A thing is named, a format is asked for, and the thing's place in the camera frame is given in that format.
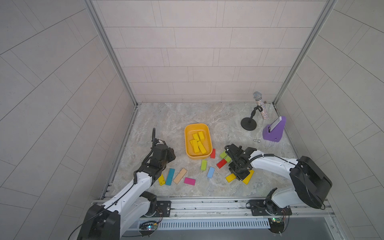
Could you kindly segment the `yellow plastic tray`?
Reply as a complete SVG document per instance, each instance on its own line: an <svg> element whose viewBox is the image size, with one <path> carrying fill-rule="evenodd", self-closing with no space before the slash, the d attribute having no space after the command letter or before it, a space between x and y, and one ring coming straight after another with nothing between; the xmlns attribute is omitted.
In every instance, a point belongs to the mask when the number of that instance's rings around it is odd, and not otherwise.
<svg viewBox="0 0 384 240"><path fill-rule="evenodd" d="M185 128L186 153L191 160L209 158L213 152L210 130L206 124L191 124Z"/></svg>

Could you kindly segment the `yellow block top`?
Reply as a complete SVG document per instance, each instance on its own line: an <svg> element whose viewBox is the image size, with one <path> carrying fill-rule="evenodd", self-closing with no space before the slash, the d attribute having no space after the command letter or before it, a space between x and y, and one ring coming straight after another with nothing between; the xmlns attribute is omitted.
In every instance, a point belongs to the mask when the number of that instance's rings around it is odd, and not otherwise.
<svg viewBox="0 0 384 240"><path fill-rule="evenodd" d="M205 139L205 135L202 131L198 132L200 141L203 141Z"/></svg>

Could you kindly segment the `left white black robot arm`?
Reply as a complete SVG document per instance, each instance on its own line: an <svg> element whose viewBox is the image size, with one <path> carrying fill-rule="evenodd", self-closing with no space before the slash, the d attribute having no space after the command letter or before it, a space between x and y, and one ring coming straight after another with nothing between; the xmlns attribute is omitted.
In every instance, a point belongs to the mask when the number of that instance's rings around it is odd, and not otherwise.
<svg viewBox="0 0 384 240"><path fill-rule="evenodd" d="M156 211L157 196L148 189L162 175L167 163L175 160L172 148L155 139L150 153L134 171L134 179L102 205L93 205L79 226L78 240L119 240L143 215Z"/></svg>

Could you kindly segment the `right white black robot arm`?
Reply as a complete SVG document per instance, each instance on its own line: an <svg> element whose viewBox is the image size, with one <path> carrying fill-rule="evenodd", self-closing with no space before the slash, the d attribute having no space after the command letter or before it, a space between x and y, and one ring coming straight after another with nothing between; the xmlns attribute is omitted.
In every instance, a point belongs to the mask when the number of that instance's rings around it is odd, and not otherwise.
<svg viewBox="0 0 384 240"><path fill-rule="evenodd" d="M304 203L314 209L323 209L324 201L332 188L332 181L309 157L286 159L266 154L255 148L242 149L234 144L225 146L225 153L231 158L229 170L240 181L248 177L253 169L266 170L293 184L283 189L272 189L261 207L270 215L277 215L279 209Z"/></svg>

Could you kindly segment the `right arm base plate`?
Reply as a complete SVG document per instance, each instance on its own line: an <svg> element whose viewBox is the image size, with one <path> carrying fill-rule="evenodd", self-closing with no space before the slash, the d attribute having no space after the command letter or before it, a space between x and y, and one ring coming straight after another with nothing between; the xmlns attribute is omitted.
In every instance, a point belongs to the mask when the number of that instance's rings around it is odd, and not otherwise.
<svg viewBox="0 0 384 240"><path fill-rule="evenodd" d="M246 208L251 210L253 216L291 216L289 207L279 208L274 202L267 200L249 200Z"/></svg>

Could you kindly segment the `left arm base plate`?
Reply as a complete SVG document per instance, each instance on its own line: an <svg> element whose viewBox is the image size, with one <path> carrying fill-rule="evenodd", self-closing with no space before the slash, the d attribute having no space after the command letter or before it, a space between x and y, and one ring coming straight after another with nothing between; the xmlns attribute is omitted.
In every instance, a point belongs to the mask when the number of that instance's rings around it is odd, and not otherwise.
<svg viewBox="0 0 384 240"><path fill-rule="evenodd" d="M171 201L157 201L154 208L150 205L149 212L143 215L142 218L168 218L171 212L171 205Z"/></svg>

